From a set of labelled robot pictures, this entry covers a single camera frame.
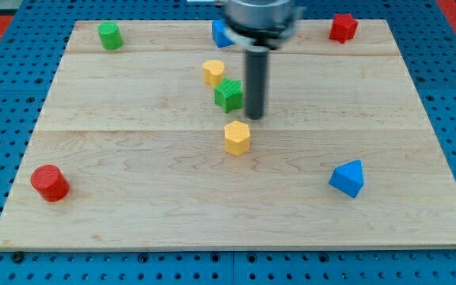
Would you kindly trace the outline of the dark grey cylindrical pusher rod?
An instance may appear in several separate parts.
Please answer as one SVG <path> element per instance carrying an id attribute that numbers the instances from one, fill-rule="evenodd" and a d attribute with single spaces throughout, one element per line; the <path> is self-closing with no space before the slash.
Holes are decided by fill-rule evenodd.
<path id="1" fill-rule="evenodd" d="M 267 51 L 245 52 L 245 114 L 251 120 L 264 115 L 267 69 Z"/>

